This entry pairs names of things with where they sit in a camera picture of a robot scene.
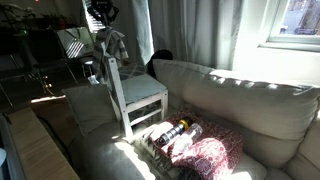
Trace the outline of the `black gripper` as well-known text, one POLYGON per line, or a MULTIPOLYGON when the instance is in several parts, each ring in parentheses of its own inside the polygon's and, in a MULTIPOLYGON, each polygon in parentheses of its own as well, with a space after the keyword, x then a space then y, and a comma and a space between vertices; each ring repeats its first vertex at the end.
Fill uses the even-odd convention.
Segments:
POLYGON ((91 0, 87 11, 102 24, 112 23, 119 13, 119 9, 113 5, 112 0, 91 0))

